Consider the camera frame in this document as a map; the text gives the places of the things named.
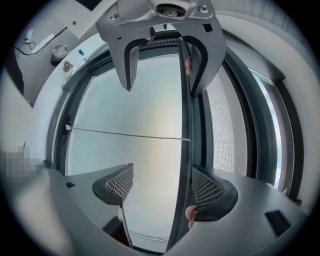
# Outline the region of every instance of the white panel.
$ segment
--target white panel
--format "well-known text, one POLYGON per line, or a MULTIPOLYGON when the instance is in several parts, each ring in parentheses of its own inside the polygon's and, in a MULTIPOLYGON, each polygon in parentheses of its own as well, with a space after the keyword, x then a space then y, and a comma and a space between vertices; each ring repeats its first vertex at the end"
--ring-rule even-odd
POLYGON ((80 38, 116 2, 102 0, 92 11, 76 0, 56 0, 50 4, 60 21, 80 38))
POLYGON ((141 60, 131 92, 116 70, 92 80, 74 127, 109 133, 181 138, 182 99, 177 56, 141 60))
POLYGON ((180 160, 181 140, 178 139, 73 129, 68 174, 83 174, 133 163, 133 187, 124 203, 128 230, 168 240, 176 209, 180 160))

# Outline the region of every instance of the metal mesh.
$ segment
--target metal mesh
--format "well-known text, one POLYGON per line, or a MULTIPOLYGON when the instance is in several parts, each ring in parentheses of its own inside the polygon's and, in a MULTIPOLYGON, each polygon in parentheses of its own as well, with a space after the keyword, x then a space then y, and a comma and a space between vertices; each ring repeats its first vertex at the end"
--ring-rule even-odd
POLYGON ((195 46, 191 47, 191 56, 192 56, 192 67, 191 67, 192 73, 190 76, 190 91, 194 87, 194 83, 195 83, 195 80, 200 68, 200 63, 201 63, 201 53, 197 49, 197 47, 195 46))
POLYGON ((107 181, 105 188, 125 200, 133 184, 134 168, 130 167, 128 170, 107 181))
POLYGON ((138 58, 139 58, 139 46, 132 48, 130 51, 130 82, 131 87, 134 85, 137 76, 137 67, 138 67, 138 58))
POLYGON ((242 108, 234 86, 223 67, 207 88, 212 129, 213 167, 245 176, 247 174, 247 132, 242 108))
POLYGON ((195 169, 192 170, 192 189, 197 209, 211 205, 223 194, 223 189, 218 183, 195 169))

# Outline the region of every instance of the fingertip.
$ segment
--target fingertip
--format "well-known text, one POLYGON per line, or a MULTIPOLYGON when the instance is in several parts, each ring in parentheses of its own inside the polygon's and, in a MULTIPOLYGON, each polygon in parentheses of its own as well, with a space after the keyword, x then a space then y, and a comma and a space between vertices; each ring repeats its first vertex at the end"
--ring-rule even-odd
POLYGON ((190 66, 188 66, 188 67, 186 68, 186 74, 187 74, 188 76, 191 76, 191 74, 192 74, 192 69, 191 69, 190 66))
POLYGON ((193 220, 196 210, 197 210, 197 207, 195 205, 191 205, 187 209, 185 209, 185 217, 187 218, 188 221, 193 220))
POLYGON ((189 57, 185 61, 185 66, 186 67, 191 67, 191 65, 192 65, 192 57, 189 57))
POLYGON ((194 225, 193 221, 189 221, 188 228, 191 229, 193 225, 194 225))

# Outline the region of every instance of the mesh gripper pad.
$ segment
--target mesh gripper pad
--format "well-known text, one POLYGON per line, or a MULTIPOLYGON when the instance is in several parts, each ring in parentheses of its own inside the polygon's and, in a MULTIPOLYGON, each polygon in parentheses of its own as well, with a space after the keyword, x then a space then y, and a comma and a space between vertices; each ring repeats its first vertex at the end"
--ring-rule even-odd
POLYGON ((134 85, 134 82, 137 77, 138 58, 139 58, 139 46, 136 46, 132 48, 132 50, 130 51, 130 57, 129 57, 130 87, 134 85))
POLYGON ((192 66, 191 66, 191 75, 190 75, 190 91, 192 91, 196 77, 199 72, 200 64, 201 64, 201 53, 197 47, 191 46, 191 57, 192 57, 192 66))
POLYGON ((195 195, 195 221, 217 221, 228 214, 238 201, 235 186, 214 174, 209 167, 192 167, 192 190, 195 195))
POLYGON ((96 180, 94 194, 108 205, 122 205, 134 184, 134 165, 127 166, 96 180))
POLYGON ((210 206, 223 195, 223 188, 198 170, 192 172, 192 189, 198 210, 210 206))

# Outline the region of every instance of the thin wire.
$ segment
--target thin wire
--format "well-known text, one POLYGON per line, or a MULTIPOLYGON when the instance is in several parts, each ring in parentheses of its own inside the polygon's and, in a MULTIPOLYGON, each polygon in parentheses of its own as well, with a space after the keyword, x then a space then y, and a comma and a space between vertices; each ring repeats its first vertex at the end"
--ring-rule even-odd
POLYGON ((50 44, 53 39, 55 39, 56 37, 60 36, 60 35, 62 34, 62 32, 65 31, 66 29, 67 29, 67 27, 65 27, 64 29, 62 29, 58 34, 56 34, 53 38, 51 38, 50 41, 48 41, 48 42, 47 42, 41 49, 39 49, 37 52, 34 52, 34 53, 25 53, 24 51, 20 50, 20 47, 21 47, 22 45, 21 45, 19 48, 15 47, 15 46, 14 46, 13 48, 17 49, 20 53, 22 53, 23 55, 26 55, 26 56, 35 55, 35 54, 37 54, 38 52, 40 52, 42 49, 44 49, 48 44, 50 44))
MULTIPOLYGON (((34 40, 34 42, 32 41, 32 42, 24 42, 23 44, 21 44, 20 46, 19 46, 19 49, 21 50, 21 47, 22 46, 24 46, 24 45, 29 45, 29 48, 30 48, 30 50, 33 50, 35 47, 36 47, 36 43, 39 45, 39 42, 36 40, 36 39, 34 39, 33 37, 31 38, 31 39, 33 39, 34 40)), ((17 53, 17 55, 15 56, 15 59, 17 60, 18 58, 29 58, 29 57, 31 57, 31 56, 25 56, 25 57, 21 57, 21 56, 19 56, 19 53, 20 53, 20 51, 18 51, 18 53, 17 53)))
POLYGON ((166 140, 178 140, 178 141, 191 142, 190 139, 188 139, 188 138, 143 136, 143 135, 133 135, 133 134, 126 134, 126 133, 110 132, 110 131, 81 129, 81 128, 75 128, 75 127, 73 127, 72 129, 73 129, 73 130, 87 131, 87 132, 101 133, 101 134, 113 134, 113 135, 123 135, 123 136, 130 136, 130 137, 152 138, 152 139, 166 139, 166 140))

